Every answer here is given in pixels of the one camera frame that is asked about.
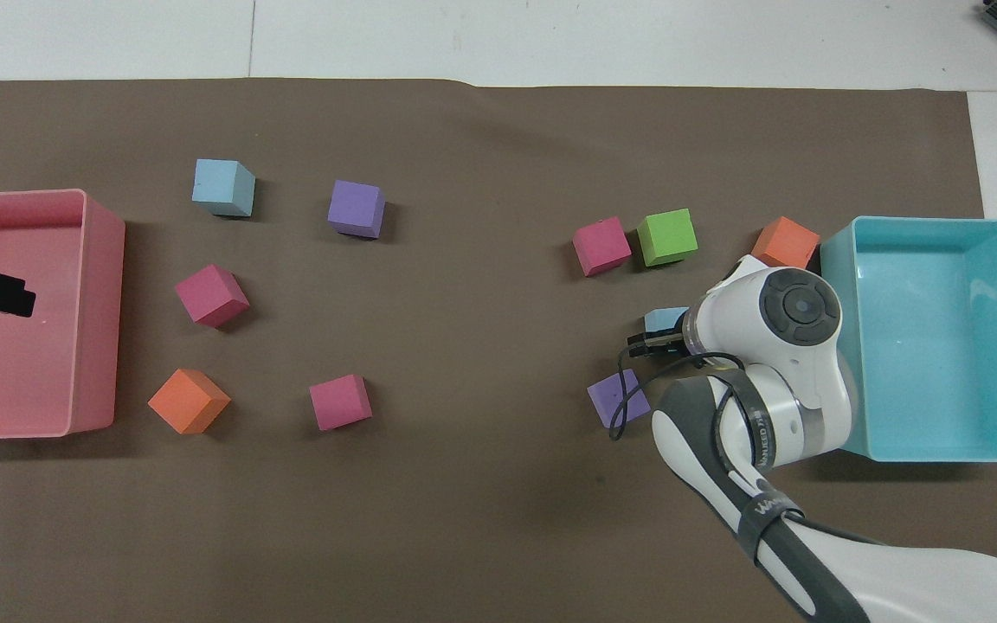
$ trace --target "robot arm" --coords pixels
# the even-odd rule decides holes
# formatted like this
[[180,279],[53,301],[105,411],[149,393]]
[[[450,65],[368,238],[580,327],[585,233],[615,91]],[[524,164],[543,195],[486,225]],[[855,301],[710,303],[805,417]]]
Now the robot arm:
[[[794,294],[801,288],[818,297]],[[748,366],[668,388],[653,413],[660,456],[807,620],[997,620],[997,559],[887,547],[820,527],[763,477],[838,448],[851,429],[836,366],[839,305],[828,314],[828,295],[811,273],[747,261],[711,288],[681,319],[687,350],[735,352]],[[788,318],[772,318],[780,308]],[[795,330],[818,324],[826,330],[800,331],[810,339],[794,342]]]

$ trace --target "light blue plastic container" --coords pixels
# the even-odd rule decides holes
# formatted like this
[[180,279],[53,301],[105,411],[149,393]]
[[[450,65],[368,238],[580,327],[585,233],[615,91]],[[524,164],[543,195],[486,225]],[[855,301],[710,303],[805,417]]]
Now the light blue plastic container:
[[822,244],[877,461],[997,461],[997,221],[861,216]]

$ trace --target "block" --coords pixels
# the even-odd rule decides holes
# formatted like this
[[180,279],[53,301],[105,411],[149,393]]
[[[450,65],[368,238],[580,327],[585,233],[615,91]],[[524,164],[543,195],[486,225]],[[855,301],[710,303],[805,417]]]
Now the block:
[[699,249],[689,209],[646,216],[637,227],[637,237],[640,238],[645,266],[684,260]]
[[190,200],[214,216],[252,216],[253,177],[234,159],[199,159]]
[[[626,391],[637,387],[637,375],[634,375],[632,370],[625,370],[621,373],[626,378]],[[614,410],[618,408],[618,405],[621,405],[621,379],[618,379],[617,374],[612,374],[588,387],[587,395],[590,395],[590,401],[594,403],[595,410],[598,411],[598,419],[602,421],[602,426],[610,428],[610,418],[614,417]],[[645,397],[645,391],[638,391],[637,394],[633,394],[633,397],[629,398],[626,422],[634,421],[634,419],[640,418],[652,410],[648,398]],[[621,423],[621,417],[618,417],[618,423]]]
[[571,244],[575,245],[575,254],[585,277],[617,268],[633,255],[617,216],[578,228]]
[[229,397],[201,371],[179,368],[149,400],[151,409],[179,434],[197,434],[229,404]]
[[679,317],[687,312],[687,307],[664,307],[653,309],[645,314],[645,332],[664,331],[675,328]]
[[190,319],[207,327],[218,328],[248,309],[248,299],[233,273],[217,264],[179,281],[175,292]]
[[337,180],[329,200],[329,225],[340,234],[377,238],[383,227],[383,206],[379,186]]
[[818,234],[780,216],[761,230],[752,255],[769,266],[806,268],[819,241]]
[[360,375],[347,375],[311,387],[310,401],[320,430],[340,428],[371,417],[368,389]]

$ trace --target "brown mat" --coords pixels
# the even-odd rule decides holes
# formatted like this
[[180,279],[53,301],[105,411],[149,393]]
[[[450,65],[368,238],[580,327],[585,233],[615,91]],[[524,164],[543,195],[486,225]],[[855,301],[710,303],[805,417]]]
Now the brown mat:
[[[257,175],[252,221],[191,204],[199,157]],[[381,240],[325,224],[335,178],[383,186]],[[0,83],[0,190],[76,186],[128,223],[118,419],[0,441],[0,620],[795,620],[648,419],[610,442],[585,388],[776,216],[981,216],[961,93]],[[676,208],[695,257],[579,275],[579,226]],[[173,291],[207,263],[253,301],[225,331]],[[206,434],[145,405],[176,367],[234,398]],[[349,372],[376,417],[318,433],[307,387]],[[816,520],[997,556],[997,465],[773,480]]]

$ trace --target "pink bin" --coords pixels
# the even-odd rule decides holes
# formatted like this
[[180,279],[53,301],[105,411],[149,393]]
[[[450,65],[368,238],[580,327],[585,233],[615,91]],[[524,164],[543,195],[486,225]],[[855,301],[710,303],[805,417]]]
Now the pink bin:
[[79,189],[0,193],[0,273],[36,294],[0,314],[0,438],[114,422],[125,223]]

